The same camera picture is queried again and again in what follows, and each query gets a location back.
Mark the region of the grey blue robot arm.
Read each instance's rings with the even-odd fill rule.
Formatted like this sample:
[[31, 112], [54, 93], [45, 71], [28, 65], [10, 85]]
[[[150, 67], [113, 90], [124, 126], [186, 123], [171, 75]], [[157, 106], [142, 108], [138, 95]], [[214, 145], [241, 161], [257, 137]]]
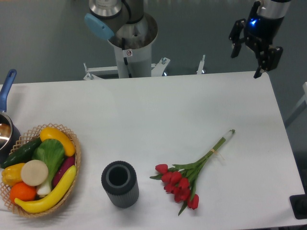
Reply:
[[[289, 9], [289, 0], [256, 0], [247, 19], [235, 21], [229, 34], [231, 57], [246, 45], [258, 62], [254, 78], [277, 68], [283, 53], [273, 39]], [[163, 76], [170, 60], [152, 63], [152, 44], [157, 37], [155, 19], [144, 12], [142, 0], [91, 0], [84, 21], [97, 37], [114, 48], [120, 78]]]

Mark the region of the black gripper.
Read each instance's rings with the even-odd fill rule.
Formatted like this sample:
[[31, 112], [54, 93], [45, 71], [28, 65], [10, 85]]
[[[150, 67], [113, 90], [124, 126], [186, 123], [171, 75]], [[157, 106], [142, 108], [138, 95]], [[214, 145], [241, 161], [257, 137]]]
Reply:
[[276, 69], [283, 48], [273, 47], [273, 39], [283, 22], [283, 1], [255, 1], [248, 16], [248, 20], [235, 21], [229, 34], [232, 42], [231, 58], [236, 58], [242, 44], [255, 53], [258, 67], [253, 78], [257, 79], [264, 72]]

